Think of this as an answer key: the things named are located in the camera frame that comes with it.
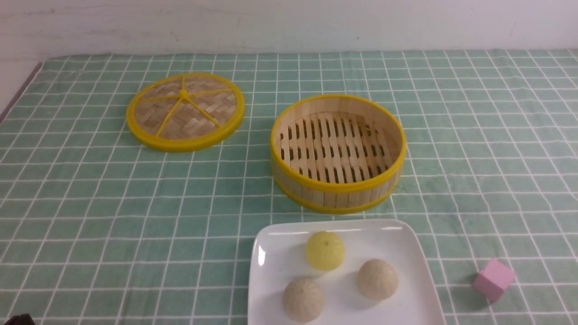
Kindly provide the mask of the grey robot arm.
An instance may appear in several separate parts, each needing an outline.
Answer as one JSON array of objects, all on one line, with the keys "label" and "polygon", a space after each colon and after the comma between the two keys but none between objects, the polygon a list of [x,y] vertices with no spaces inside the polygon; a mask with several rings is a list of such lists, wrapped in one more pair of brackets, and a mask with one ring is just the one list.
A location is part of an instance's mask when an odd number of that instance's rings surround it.
[{"label": "grey robot arm", "polygon": [[4,325],[35,325],[35,321],[29,313],[14,315]]}]

